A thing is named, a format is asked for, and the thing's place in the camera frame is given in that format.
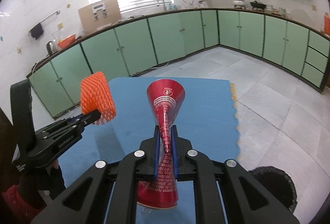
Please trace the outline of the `green lower kitchen cabinets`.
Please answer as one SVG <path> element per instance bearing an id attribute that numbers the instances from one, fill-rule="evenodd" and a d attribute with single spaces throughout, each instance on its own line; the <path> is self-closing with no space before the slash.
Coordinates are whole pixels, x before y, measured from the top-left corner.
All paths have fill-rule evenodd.
<path id="1" fill-rule="evenodd" d="M 223 46 L 273 64 L 322 92 L 329 38 L 299 22 L 239 9 L 186 9 L 127 20 L 71 42 L 34 65 L 28 79 L 53 118 L 80 102 L 81 80 L 108 80 Z"/>

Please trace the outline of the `red crushed drink can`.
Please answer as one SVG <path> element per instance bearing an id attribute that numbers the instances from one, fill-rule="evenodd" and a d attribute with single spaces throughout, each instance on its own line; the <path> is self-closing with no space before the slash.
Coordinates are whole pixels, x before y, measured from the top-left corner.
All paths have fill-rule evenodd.
<path id="1" fill-rule="evenodd" d="M 140 182 L 137 203 L 154 210 L 173 208 L 177 205 L 178 192 L 173 159 L 171 127 L 185 98 L 184 87 L 172 79 L 158 79 L 147 88 L 149 104 L 158 125 L 158 145 L 155 161 L 156 175 L 152 182 Z"/>

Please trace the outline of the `orange thermos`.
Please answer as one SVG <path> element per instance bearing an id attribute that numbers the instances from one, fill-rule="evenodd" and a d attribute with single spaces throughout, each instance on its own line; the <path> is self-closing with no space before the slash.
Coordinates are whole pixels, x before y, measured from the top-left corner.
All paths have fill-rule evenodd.
<path id="1" fill-rule="evenodd" d="M 324 14 L 324 33 L 330 35 L 330 16 L 327 12 Z"/>

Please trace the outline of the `steel kettle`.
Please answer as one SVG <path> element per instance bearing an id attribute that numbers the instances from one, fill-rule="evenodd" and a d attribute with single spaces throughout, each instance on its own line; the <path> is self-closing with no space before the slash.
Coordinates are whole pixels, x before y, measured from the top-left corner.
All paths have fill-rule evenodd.
<path id="1" fill-rule="evenodd" d="M 57 44 L 54 41 L 49 41 L 46 44 L 46 49 L 47 49 L 49 56 L 51 56 L 59 51 L 59 47 L 57 46 Z"/>

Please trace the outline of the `orange foam fruit net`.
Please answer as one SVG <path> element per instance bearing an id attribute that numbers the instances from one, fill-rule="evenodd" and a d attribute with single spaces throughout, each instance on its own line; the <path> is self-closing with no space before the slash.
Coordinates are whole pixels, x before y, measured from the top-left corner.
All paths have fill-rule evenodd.
<path id="1" fill-rule="evenodd" d="M 83 115 L 95 110 L 100 112 L 97 125 L 104 125 L 116 116 L 116 108 L 110 87 L 103 72 L 85 77 L 80 84 L 80 102 Z"/>

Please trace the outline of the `blue table mat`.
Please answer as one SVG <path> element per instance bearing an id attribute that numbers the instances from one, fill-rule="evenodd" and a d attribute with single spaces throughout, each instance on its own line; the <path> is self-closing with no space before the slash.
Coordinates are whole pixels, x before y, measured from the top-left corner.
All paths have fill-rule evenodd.
<path id="1" fill-rule="evenodd" d="M 224 162 L 239 155 L 238 120 L 227 80 L 178 78 L 185 99 L 175 119 L 178 135 L 210 159 Z M 66 186 L 95 162 L 114 163 L 139 149 L 154 134 L 156 122 L 147 98 L 153 77 L 115 78 L 109 83 L 116 117 L 103 125 L 89 125 L 82 139 L 59 159 Z M 137 208 L 137 223 L 194 223 L 192 182 L 177 185 L 179 200 L 171 210 Z"/>

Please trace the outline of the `black wok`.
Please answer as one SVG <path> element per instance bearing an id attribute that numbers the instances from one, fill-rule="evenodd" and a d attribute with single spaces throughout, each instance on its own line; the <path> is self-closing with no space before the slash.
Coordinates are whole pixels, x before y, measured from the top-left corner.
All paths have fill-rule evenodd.
<path id="1" fill-rule="evenodd" d="M 250 2 L 253 11 L 264 11 L 266 9 L 266 5 L 259 0 L 254 0 Z"/>

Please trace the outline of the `black trash bin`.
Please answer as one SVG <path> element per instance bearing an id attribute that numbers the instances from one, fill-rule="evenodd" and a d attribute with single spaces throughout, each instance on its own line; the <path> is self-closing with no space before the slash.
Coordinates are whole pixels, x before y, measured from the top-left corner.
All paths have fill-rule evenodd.
<path id="1" fill-rule="evenodd" d="M 294 213 L 298 196 L 292 178 L 285 171 L 274 166 L 259 166 L 249 173 Z"/>

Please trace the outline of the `orange basin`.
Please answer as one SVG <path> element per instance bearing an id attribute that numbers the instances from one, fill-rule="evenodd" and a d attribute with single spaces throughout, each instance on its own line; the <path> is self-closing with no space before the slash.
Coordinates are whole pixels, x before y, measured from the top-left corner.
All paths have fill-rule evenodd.
<path id="1" fill-rule="evenodd" d="M 58 46 L 61 50 L 67 48 L 69 45 L 75 42 L 75 35 L 70 35 L 66 39 L 60 40 Z"/>

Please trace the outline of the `white cooking pot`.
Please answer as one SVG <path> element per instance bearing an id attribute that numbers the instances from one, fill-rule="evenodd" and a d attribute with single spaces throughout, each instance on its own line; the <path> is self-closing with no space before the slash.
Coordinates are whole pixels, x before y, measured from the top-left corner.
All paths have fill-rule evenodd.
<path id="1" fill-rule="evenodd" d="M 245 0 L 233 0 L 234 8 L 245 9 Z"/>

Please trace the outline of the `chrome sink faucet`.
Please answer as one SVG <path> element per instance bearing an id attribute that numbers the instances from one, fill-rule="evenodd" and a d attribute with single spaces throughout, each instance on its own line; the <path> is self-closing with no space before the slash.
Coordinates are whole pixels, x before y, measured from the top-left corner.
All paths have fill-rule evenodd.
<path id="1" fill-rule="evenodd" d="M 159 7 L 160 5 L 162 5 L 163 12 L 166 12 L 167 8 L 164 0 L 157 0 L 157 7 Z"/>

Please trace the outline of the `cardboard box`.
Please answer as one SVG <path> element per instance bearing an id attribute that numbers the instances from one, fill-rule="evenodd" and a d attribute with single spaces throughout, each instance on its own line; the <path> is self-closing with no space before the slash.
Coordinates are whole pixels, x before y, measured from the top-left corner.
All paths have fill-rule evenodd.
<path id="1" fill-rule="evenodd" d="M 122 20 L 118 0 L 102 0 L 78 10 L 85 35 L 90 35 Z"/>

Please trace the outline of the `dark hanging towel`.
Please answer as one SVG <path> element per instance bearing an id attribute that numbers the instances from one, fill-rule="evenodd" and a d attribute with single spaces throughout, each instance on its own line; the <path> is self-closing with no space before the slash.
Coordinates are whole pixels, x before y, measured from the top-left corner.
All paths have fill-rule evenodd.
<path id="1" fill-rule="evenodd" d="M 30 29 L 29 33 L 35 40 L 41 37 L 44 33 L 41 23 L 36 24 L 32 29 Z"/>

